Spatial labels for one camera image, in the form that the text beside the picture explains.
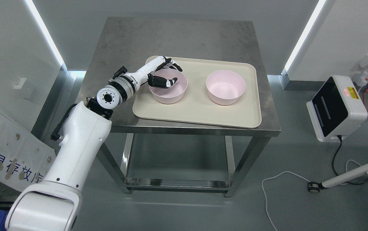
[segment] bowl rim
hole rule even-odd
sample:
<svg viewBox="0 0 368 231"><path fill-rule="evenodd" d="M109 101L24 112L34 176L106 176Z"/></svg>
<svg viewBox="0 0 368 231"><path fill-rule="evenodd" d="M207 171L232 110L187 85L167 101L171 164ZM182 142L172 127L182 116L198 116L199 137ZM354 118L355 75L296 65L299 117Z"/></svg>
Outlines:
<svg viewBox="0 0 368 231"><path fill-rule="evenodd" d="M236 76L238 76L240 79L242 79L242 81L243 81L243 83L244 83L244 89L242 90L242 92L241 92L241 94L240 94L239 96L234 97L234 98L222 98L222 97L219 97L219 96L215 95L213 92L211 92L211 91L210 91L209 87L207 86L207 81L208 81L208 79L211 77L211 75L215 74L216 72L223 72L223 71L224 71L224 72L231 72L231 73L234 73ZM212 73L211 73L211 74L206 78L206 88L207 88L208 92L209 92L209 93L211 93L211 95L213 95L213 96L215 96L215 97L217 97L217 98L225 99L225 100L232 100L232 99L240 98L240 97L244 94L245 90L247 89L247 85L246 85L246 83L245 83L244 78L243 78L243 77L241 77L238 73L233 72L233 71L230 71L230 70L217 70L217 71L212 72Z"/></svg>
<svg viewBox="0 0 368 231"><path fill-rule="evenodd" d="M153 95L156 95L156 96L158 96L158 97L160 97L160 98L175 98L175 97L180 96L181 94L183 94L183 93L187 90L187 87L188 87L188 78L187 78L187 76L186 76L184 73L182 73L182 72L180 72L180 71L178 71L178 70L174 70L174 69L165 69L165 70L172 70L172 71L176 71L176 72L179 72L180 74L182 74L182 75L184 76L184 78L185 78L185 80L186 80L186 85L185 85L184 90L183 90L181 93L179 93L178 95L176 95L176 96L172 96L172 97L165 97L165 96L160 96L160 95L158 95L158 94L154 93L154 92L152 91L152 88L155 88L155 87L152 87L152 86L148 85L148 89L150 89L150 92L151 92Z"/></svg>

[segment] black screen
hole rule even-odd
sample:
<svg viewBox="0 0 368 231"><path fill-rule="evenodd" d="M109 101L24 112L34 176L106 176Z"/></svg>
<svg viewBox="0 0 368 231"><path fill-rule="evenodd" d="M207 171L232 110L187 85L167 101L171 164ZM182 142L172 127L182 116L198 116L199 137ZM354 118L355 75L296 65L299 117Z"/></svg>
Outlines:
<svg viewBox="0 0 368 231"><path fill-rule="evenodd" d="M334 79L330 77L312 99L324 137L348 117Z"/></svg>

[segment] pink bowl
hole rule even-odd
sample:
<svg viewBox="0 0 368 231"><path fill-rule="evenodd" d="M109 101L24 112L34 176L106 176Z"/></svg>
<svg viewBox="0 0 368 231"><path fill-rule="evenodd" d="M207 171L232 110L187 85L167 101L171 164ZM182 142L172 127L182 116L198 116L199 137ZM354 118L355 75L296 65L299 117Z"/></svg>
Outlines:
<svg viewBox="0 0 368 231"><path fill-rule="evenodd" d="M208 96L220 105L235 103L245 91L245 81L237 73L220 70L211 73L206 80Z"/></svg>
<svg viewBox="0 0 368 231"><path fill-rule="evenodd" d="M174 104L177 103L184 96L184 92L187 89L188 81L187 77L174 69L161 69L154 73L156 76L160 76L166 79L172 79L177 77L177 82L174 83L170 88L155 88L148 86L154 98L163 104Z"/></svg>

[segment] black cable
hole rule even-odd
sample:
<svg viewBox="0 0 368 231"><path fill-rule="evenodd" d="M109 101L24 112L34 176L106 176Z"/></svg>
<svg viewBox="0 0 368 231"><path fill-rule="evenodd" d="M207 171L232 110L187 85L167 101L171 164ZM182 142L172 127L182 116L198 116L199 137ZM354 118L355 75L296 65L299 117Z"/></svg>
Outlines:
<svg viewBox="0 0 368 231"><path fill-rule="evenodd" d="M53 132L51 133L50 135L50 139L54 140L54 141L57 141L59 138L60 138L60 130L61 130L61 127L63 126L64 124L64 121L68 118L68 116L70 115L70 112L71 110L76 106L77 104L73 104L71 105L66 113L64 114L63 118L61 119L61 121L57 124L56 128L53 130Z"/></svg>
<svg viewBox="0 0 368 231"><path fill-rule="evenodd" d="M335 171L334 161L335 161L335 157L337 156L338 151L340 150L340 148L342 146L342 136L341 135L338 135L337 137L339 139L339 146L337 148L337 151L335 151L335 154L334 154L334 157L332 158L332 163L331 163L332 171L334 171L334 173L335 173L336 176L338 176L338 173L337 173L337 171ZM361 185L361 184L364 184L365 182L367 182L367 180L368 180L368 177L365 180L363 180L362 182L360 182L360 183L352 183L352 182L349 182L349 181L346 181L346 183L352 184L352 185Z"/></svg>

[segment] beige tray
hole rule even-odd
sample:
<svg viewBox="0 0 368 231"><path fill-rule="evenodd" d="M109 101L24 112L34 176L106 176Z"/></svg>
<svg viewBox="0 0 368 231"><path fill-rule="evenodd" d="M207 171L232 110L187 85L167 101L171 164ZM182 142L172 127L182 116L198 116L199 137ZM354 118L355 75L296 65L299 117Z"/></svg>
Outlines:
<svg viewBox="0 0 368 231"><path fill-rule="evenodd" d="M141 86L133 105L134 114L143 119L229 127L255 128L261 123L256 69L247 63L231 63L173 57L187 76L188 87L175 104L162 104L152 96L148 85ZM246 89L232 105L215 104L208 97L206 78L214 71L230 70L243 77Z"/></svg>

